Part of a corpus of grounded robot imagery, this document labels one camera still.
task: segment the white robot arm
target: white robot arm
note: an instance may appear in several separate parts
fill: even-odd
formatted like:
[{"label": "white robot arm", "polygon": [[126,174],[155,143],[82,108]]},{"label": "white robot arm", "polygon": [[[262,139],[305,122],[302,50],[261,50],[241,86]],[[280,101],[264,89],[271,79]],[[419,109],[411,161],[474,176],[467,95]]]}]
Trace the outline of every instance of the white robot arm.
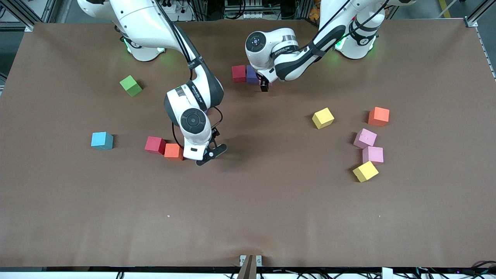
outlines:
[{"label": "white robot arm", "polygon": [[291,28],[251,33],[245,51],[251,66],[269,82],[294,80],[339,43],[343,55],[359,59],[367,54],[384,20],[384,7],[413,4],[416,0],[322,0],[317,34],[303,48]]},{"label": "white robot arm", "polygon": [[[157,0],[77,0],[90,16],[111,20],[116,25],[129,51],[140,61],[149,61],[165,49],[181,52],[196,78],[167,92],[164,107],[174,125],[184,135],[184,157],[197,160],[198,165],[226,151],[217,146],[219,135],[212,128],[205,112],[219,105],[224,90],[205,64],[187,35],[165,14]],[[209,148],[213,142],[215,148]]]}]

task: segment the light blue cube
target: light blue cube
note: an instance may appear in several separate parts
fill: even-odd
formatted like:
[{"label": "light blue cube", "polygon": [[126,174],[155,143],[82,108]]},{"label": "light blue cube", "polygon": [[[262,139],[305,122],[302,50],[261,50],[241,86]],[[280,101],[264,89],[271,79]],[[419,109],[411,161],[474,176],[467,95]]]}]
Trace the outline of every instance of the light blue cube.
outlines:
[{"label": "light blue cube", "polygon": [[114,147],[114,136],[107,132],[93,133],[91,147],[96,150],[109,150]]}]

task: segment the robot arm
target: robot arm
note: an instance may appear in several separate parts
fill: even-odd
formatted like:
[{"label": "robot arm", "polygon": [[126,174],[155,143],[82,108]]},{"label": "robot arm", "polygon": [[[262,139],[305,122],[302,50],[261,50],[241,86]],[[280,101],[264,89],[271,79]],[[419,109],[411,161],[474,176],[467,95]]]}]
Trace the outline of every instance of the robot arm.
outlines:
[{"label": "robot arm", "polygon": [[[276,29],[267,33],[253,32],[248,36],[245,44],[250,64],[269,82],[276,79],[294,80],[302,75],[312,63],[320,60],[346,34],[350,33],[354,36],[358,34],[356,31],[360,30],[368,32],[369,36],[375,35],[384,19],[382,9],[384,5],[381,5],[381,2],[382,0],[323,0],[320,6],[319,30],[315,37],[301,49],[294,31],[290,28]],[[400,5],[412,4],[415,0],[387,0],[385,2]],[[358,17],[361,14],[366,14],[368,19],[361,22],[359,26],[350,24],[355,16]],[[365,25],[372,19],[379,21],[377,27]]]},{"label": "robot arm", "polygon": [[213,159],[214,153],[208,148],[213,141],[212,128],[205,112],[220,104],[224,90],[181,28],[165,17],[156,0],[106,0],[101,4],[90,4],[85,0],[78,2],[85,12],[97,10],[98,14],[94,16],[112,20],[126,43],[134,48],[131,53],[138,60],[150,60],[150,57],[140,59],[145,52],[155,58],[160,53],[157,48],[183,53],[196,78],[167,92],[164,107],[185,137],[184,157],[198,161]]}]

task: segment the green cube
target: green cube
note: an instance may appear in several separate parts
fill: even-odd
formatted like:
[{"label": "green cube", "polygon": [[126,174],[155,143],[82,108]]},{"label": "green cube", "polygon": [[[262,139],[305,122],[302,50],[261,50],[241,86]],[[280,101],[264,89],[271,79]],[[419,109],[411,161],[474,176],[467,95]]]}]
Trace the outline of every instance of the green cube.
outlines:
[{"label": "green cube", "polygon": [[136,96],[136,94],[140,93],[142,90],[136,80],[134,80],[134,78],[130,75],[123,79],[120,83],[131,97]]}]

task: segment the tabletop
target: tabletop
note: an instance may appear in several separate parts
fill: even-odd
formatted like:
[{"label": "tabletop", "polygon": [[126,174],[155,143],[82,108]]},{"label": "tabletop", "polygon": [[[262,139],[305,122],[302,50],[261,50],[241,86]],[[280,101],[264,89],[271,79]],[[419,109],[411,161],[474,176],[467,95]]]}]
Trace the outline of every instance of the tabletop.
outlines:
[{"label": "tabletop", "polygon": [[[496,83],[461,19],[387,20],[361,60],[327,53],[269,92],[233,83],[256,30],[304,21],[181,23],[225,89],[218,143],[198,167],[144,150],[173,141],[165,93],[184,57],[136,61],[111,24],[37,24],[0,97],[0,266],[465,267],[496,258]],[[131,98],[119,81],[132,75]],[[366,123],[390,109],[385,127]],[[335,117],[318,130],[311,117]],[[211,121],[218,115],[209,112]],[[360,129],[383,165],[359,183]],[[93,132],[114,149],[90,146]]]}]

